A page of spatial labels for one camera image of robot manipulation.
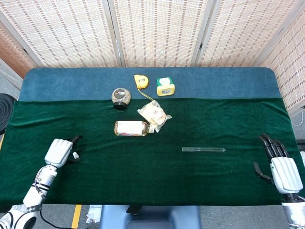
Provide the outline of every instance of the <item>woven screen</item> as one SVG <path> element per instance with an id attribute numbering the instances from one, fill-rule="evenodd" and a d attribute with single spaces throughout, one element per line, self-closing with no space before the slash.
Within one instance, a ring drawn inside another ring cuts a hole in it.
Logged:
<path id="1" fill-rule="evenodd" d="M 35 64 L 28 58 L 27 54 L 16 41 L 7 33 L 4 28 L 0 27 L 0 59 L 2 59 L 11 69 L 19 76 L 24 78 L 25 74 Z"/>
<path id="2" fill-rule="evenodd" d="M 305 10 L 260 65 L 274 70 L 288 111 L 305 100 Z"/>
<path id="3" fill-rule="evenodd" d="M 101 1 L 2 0 L 0 10 L 46 67 L 118 65 Z"/>
<path id="4" fill-rule="evenodd" d="M 222 0 L 201 66 L 252 66 L 297 0 Z"/>
<path id="5" fill-rule="evenodd" d="M 114 0 L 126 66 L 190 66 L 206 2 Z"/>

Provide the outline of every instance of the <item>plastic bag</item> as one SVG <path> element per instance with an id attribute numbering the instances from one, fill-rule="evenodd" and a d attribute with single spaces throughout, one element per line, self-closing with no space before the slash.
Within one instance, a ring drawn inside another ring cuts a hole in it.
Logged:
<path id="1" fill-rule="evenodd" d="M 158 133 L 166 120 L 172 117 L 164 112 L 157 101 L 152 100 L 146 104 L 142 109 L 138 109 L 138 113 L 145 118 L 154 130 Z"/>
<path id="2" fill-rule="evenodd" d="M 102 205 L 90 205 L 86 223 L 98 223 L 101 220 Z"/>

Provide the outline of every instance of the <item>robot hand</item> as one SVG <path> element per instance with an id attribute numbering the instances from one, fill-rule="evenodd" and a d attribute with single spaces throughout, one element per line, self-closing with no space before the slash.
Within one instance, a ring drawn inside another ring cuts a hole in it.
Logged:
<path id="1" fill-rule="evenodd" d="M 282 206 L 290 228 L 303 229 L 305 228 L 305 198 L 299 196 L 303 184 L 295 161 L 289 157 L 281 142 L 272 140 L 266 134 L 262 134 L 259 138 L 263 142 L 273 178 L 264 175 L 256 162 L 254 162 L 254 170 L 259 178 L 275 185 L 279 193 L 283 194 Z"/>
<path id="2" fill-rule="evenodd" d="M 42 203 L 57 176 L 57 168 L 67 162 L 73 145 L 80 138 L 81 136 L 77 136 L 71 141 L 53 140 L 44 158 L 47 165 L 38 171 L 34 183 L 23 199 L 24 205 L 20 209 L 11 209 L 0 218 L 0 229 L 32 229 L 34 227 L 38 213 L 41 214 Z"/>

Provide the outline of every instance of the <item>robot finger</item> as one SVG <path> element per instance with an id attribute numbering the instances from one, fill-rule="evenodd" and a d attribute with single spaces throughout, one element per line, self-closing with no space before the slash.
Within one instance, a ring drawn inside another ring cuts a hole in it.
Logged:
<path id="1" fill-rule="evenodd" d="M 270 147 L 270 150 L 272 151 L 273 155 L 275 155 L 275 157 L 280 156 L 279 153 L 277 152 L 277 149 L 275 147 L 274 142 L 272 141 L 272 139 L 267 135 L 267 134 L 262 134 L 263 139 L 265 139 Z"/>
<path id="2" fill-rule="evenodd" d="M 283 145 L 283 143 L 281 143 L 278 140 L 274 140 L 274 142 L 278 144 L 278 146 L 279 146 L 280 150 L 282 151 L 283 155 L 286 156 L 286 157 L 289 157 L 289 154 L 288 154 L 285 146 Z"/>
<path id="3" fill-rule="evenodd" d="M 277 150 L 278 155 L 284 156 L 284 153 L 283 153 L 283 151 L 281 150 L 281 148 L 280 148 L 280 146 L 278 145 L 278 143 L 275 142 L 275 141 L 273 141 L 273 143 L 274 143 L 274 145 L 275 145 L 275 148 L 276 148 L 276 150 Z"/>
<path id="4" fill-rule="evenodd" d="M 261 136 L 259 136 L 259 139 L 262 141 L 262 143 L 264 145 L 264 149 L 265 149 L 268 160 L 271 160 L 271 158 L 276 157 L 276 155 L 272 152 L 268 142 Z"/>

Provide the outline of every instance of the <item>test tube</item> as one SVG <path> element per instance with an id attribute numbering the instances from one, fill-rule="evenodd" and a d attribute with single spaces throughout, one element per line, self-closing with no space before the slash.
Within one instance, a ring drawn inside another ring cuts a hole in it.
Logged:
<path id="1" fill-rule="evenodd" d="M 182 152 L 224 152 L 225 148 L 215 147 L 182 147 Z"/>

